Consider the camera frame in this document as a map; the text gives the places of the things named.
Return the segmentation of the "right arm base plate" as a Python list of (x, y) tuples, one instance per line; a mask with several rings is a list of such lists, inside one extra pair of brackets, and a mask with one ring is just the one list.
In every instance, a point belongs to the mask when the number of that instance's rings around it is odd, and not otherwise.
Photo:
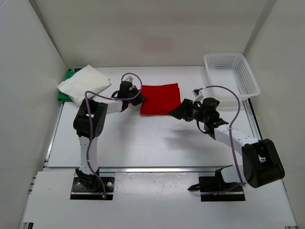
[(201, 202), (234, 202), (246, 201), (243, 187), (238, 182), (227, 183), (220, 172), (212, 176), (201, 176), (197, 184), (191, 185), (188, 191), (200, 192)]

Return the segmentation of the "green t shirt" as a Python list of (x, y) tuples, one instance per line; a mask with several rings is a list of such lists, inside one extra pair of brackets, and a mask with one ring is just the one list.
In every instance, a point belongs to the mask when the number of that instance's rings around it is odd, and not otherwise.
[[(70, 79), (75, 74), (76, 74), (75, 71), (67, 71), (65, 79), (66, 80)], [(58, 101), (61, 101), (61, 102), (72, 102), (72, 99), (68, 95), (66, 95), (66, 94), (64, 94), (62, 92), (59, 92)]]

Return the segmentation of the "red t shirt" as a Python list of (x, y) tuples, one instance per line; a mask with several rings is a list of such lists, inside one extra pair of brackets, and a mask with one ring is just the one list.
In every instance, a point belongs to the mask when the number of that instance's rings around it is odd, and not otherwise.
[(141, 105), (141, 115), (168, 115), (181, 104), (178, 83), (144, 85), (141, 94), (147, 98), (147, 101)]

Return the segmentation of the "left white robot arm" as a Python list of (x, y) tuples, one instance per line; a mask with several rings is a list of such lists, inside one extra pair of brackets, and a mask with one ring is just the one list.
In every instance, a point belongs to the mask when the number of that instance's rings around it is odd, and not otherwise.
[(111, 97), (85, 92), (73, 121), (73, 128), (81, 145), (81, 165), (76, 169), (76, 175), (90, 192), (106, 192), (97, 162), (97, 140), (103, 131), (106, 115), (123, 112), (129, 105), (137, 106), (146, 101), (147, 98), (133, 84), (130, 76), (121, 80), (119, 90)]

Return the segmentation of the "white t shirt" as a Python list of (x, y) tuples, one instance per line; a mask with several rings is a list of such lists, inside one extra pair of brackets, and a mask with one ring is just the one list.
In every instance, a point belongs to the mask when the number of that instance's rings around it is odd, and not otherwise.
[(111, 86), (109, 77), (97, 71), (91, 65), (87, 65), (69, 79), (61, 82), (57, 89), (69, 96), (79, 107), (85, 98), (86, 91), (98, 94), (109, 86)]

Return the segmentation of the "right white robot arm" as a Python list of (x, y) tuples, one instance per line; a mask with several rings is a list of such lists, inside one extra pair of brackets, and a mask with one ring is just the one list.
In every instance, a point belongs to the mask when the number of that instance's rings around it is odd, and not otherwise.
[(189, 99), (169, 115), (187, 122), (195, 120), (204, 124), (204, 134), (229, 146), (234, 153), (242, 156), (243, 174), (246, 182), (258, 188), (285, 177), (284, 167), (272, 140), (259, 140), (230, 127), (217, 112), (219, 101), (205, 98), (200, 104)]

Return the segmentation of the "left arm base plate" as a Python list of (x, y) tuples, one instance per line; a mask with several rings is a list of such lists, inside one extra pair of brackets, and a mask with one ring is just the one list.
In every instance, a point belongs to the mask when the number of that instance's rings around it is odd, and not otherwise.
[(70, 199), (71, 200), (113, 200), (113, 192), (115, 185), (115, 177), (105, 176), (101, 177), (104, 186), (105, 194), (103, 192), (103, 187), (99, 180), (95, 183), (93, 187), (87, 188), (84, 186), (80, 178), (74, 174), (73, 183), (71, 186)]

